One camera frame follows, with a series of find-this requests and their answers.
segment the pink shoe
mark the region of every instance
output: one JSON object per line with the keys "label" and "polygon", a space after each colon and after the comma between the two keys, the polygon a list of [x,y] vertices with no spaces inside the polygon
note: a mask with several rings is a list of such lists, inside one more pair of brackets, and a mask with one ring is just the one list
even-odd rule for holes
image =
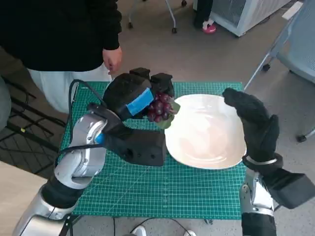
{"label": "pink shoe", "polygon": [[202,28],[202,31],[206,34],[214,33],[217,31],[217,28],[215,27],[214,24],[208,26],[206,29]]}

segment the floor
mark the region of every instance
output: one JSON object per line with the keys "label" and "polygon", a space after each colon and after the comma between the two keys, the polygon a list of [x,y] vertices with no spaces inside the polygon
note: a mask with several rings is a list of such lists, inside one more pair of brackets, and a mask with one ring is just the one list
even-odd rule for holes
{"label": "floor", "polygon": [[[268,50],[278,32],[285,24],[280,10],[265,24],[235,38],[227,30],[218,27],[214,35],[204,35],[195,30],[191,21],[194,16],[192,1],[185,8],[180,1],[171,1],[178,23],[178,34],[171,34],[172,22],[164,1],[139,2],[133,17],[134,29],[127,29],[127,12],[132,1],[120,0],[123,13],[123,32],[120,42],[124,62],[120,72],[135,67],[145,67],[152,73],[166,72],[176,81],[241,81],[246,83]],[[26,71],[10,71],[6,74],[18,80],[43,98],[32,85]],[[315,136],[298,144],[295,135],[308,131],[315,125],[315,85],[291,74],[278,61],[268,73],[260,73],[247,90],[256,95],[269,111],[280,117],[281,134],[277,152],[290,171],[306,173],[315,182],[314,144]],[[34,101],[34,106],[47,113],[65,119],[54,112],[44,99]],[[278,235],[313,235],[315,232],[315,200],[295,210],[280,208],[275,213]],[[127,234],[141,218],[116,219],[116,235]],[[214,220],[207,225],[203,220],[179,220],[184,227],[198,236],[239,236],[240,221]],[[157,219],[145,223],[148,236],[182,236],[184,230],[173,221]],[[110,217],[86,216],[74,226],[75,236],[112,236],[113,222]]]}

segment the white sneaker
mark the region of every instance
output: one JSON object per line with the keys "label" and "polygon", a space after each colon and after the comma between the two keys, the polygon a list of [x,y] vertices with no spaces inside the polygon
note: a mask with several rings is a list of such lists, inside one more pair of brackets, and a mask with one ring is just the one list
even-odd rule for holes
{"label": "white sneaker", "polygon": [[145,229],[142,225],[140,225],[140,226],[138,226],[137,228],[135,228],[135,229],[132,231],[132,233],[133,233],[134,235],[137,235],[137,236],[147,236],[146,229]]}
{"label": "white sneaker", "polygon": [[184,236],[197,236],[197,235],[195,234],[194,231],[188,230],[188,232],[185,232]]}

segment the gray chair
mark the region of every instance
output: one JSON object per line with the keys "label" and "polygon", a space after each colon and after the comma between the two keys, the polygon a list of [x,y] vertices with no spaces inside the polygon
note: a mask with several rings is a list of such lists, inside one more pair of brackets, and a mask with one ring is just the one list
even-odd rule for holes
{"label": "gray chair", "polygon": [[[244,90],[258,72],[267,72],[277,58],[291,72],[315,83],[315,0],[305,0],[299,11],[288,21],[262,62],[253,73]],[[297,136],[304,142],[315,134],[315,127],[305,135]]]}
{"label": "gray chair", "polygon": [[[132,29],[133,28],[133,24],[132,24],[132,21],[131,21],[131,17],[132,17],[132,14],[135,10],[135,7],[136,5],[138,4],[139,0],[133,0],[133,4],[132,4],[132,7],[131,7],[131,10],[129,12],[129,23],[128,23],[128,28],[129,29]],[[177,33],[177,28],[176,28],[176,20],[175,20],[175,17],[174,17],[174,14],[173,14],[173,10],[172,8],[170,7],[169,5],[169,2],[168,0],[165,0],[165,3],[167,5],[167,8],[169,10],[169,13],[171,14],[171,17],[172,17],[172,20],[173,20],[173,29],[172,29],[172,33]],[[185,7],[187,5],[187,2],[186,0],[182,0],[182,7]]]}
{"label": "gray chair", "polygon": [[0,76],[0,131],[6,127],[6,123],[11,113],[10,92]]}

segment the chair wheel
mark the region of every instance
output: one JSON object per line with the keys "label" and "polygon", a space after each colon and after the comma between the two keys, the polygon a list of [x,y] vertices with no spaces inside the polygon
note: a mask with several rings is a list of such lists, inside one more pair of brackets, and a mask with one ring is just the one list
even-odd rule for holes
{"label": "chair wheel", "polygon": [[265,64],[263,67],[262,67],[262,71],[268,71],[270,69],[270,64]]}
{"label": "chair wheel", "polygon": [[206,222],[207,225],[213,225],[213,220],[204,219],[204,222]]}
{"label": "chair wheel", "polygon": [[186,2],[186,0],[183,0],[182,1],[182,7],[185,7],[185,6],[187,6],[187,2]]}
{"label": "chair wheel", "polygon": [[305,135],[296,136],[296,141],[298,141],[299,143],[305,142],[306,140],[307,138],[305,137]]}
{"label": "chair wheel", "polygon": [[132,29],[132,28],[133,28],[132,22],[129,22],[128,23],[128,29]]}

